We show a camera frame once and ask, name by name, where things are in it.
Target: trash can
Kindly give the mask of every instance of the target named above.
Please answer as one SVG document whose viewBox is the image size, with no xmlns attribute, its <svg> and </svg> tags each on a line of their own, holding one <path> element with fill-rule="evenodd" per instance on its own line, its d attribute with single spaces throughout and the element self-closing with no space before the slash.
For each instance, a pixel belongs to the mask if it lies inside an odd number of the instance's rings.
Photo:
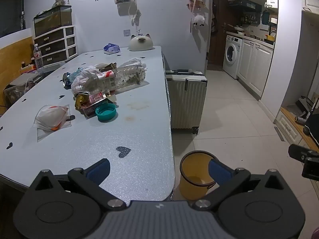
<svg viewBox="0 0 319 239">
<path fill-rule="evenodd" d="M 217 158 L 206 151 L 192 151 L 182 158 L 179 189 L 183 197 L 190 200 L 200 199 L 216 184 L 208 172 L 211 159 Z"/>
</svg>

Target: water bottle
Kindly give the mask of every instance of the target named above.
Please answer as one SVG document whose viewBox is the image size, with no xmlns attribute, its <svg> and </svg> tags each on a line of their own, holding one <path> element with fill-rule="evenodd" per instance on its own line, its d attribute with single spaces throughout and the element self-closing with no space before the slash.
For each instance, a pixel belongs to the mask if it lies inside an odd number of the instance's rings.
<svg viewBox="0 0 319 239">
<path fill-rule="evenodd" d="M 41 50 L 38 48 L 38 44 L 34 45 L 33 55 L 37 69 L 43 67 L 42 54 Z"/>
<path fill-rule="evenodd" d="M 84 85 L 77 86 L 75 91 L 89 91 L 92 94 L 106 90 L 114 91 L 129 85 L 139 84 L 145 79 L 143 66 L 126 66 L 98 73 Z"/>
</svg>

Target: brown door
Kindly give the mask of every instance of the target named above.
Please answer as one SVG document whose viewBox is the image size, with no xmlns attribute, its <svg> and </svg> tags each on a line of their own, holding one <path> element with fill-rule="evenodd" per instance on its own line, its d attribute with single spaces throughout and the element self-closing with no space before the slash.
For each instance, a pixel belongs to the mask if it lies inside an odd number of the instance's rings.
<svg viewBox="0 0 319 239">
<path fill-rule="evenodd" d="M 213 0 L 213 13 L 215 15 L 217 32 L 211 34 L 208 53 L 207 70 L 222 67 L 224 62 L 226 31 L 233 31 L 227 24 L 236 26 L 240 22 L 240 12 L 228 6 L 228 0 Z"/>
</svg>

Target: bucket rim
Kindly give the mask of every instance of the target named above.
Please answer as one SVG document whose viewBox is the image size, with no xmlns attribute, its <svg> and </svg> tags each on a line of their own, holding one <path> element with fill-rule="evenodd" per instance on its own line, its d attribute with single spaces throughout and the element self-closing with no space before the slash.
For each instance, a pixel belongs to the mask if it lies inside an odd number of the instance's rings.
<svg viewBox="0 0 319 239">
<path fill-rule="evenodd" d="M 184 178 L 187 182 L 189 182 L 190 184 L 192 184 L 192 185 L 194 185 L 194 186 L 198 186 L 198 187 L 211 187 L 211 186 L 214 186 L 214 185 L 216 184 L 215 181 L 213 181 L 213 182 L 211 182 L 211 183 L 205 183 L 205 184 L 199 184 L 199 183 L 192 182 L 192 181 L 190 181 L 190 180 L 186 177 L 184 171 L 182 170 L 182 164 L 183 164 L 185 158 L 188 157 L 188 156 L 190 156 L 190 155 L 196 154 L 196 153 L 205 154 L 205 155 L 211 156 L 212 158 L 218 160 L 218 158 L 217 158 L 216 156 L 214 156 L 213 154 L 211 154 L 211 153 L 209 153 L 209 152 L 207 152 L 207 151 L 202 151 L 202 150 L 191 151 L 191 152 L 187 153 L 186 155 L 184 155 L 183 158 L 181 159 L 181 162 L 180 162 L 180 172 L 181 172 L 181 175 L 183 176 L 183 178 Z"/>
</svg>

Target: fish tank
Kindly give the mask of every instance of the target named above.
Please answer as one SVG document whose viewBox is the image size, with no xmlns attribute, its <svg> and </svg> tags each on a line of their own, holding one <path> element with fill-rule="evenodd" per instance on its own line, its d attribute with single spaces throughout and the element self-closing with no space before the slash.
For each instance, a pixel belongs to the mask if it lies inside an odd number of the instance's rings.
<svg viewBox="0 0 319 239">
<path fill-rule="evenodd" d="M 71 5 L 59 5 L 34 17 L 35 36 L 72 25 Z"/>
</svg>

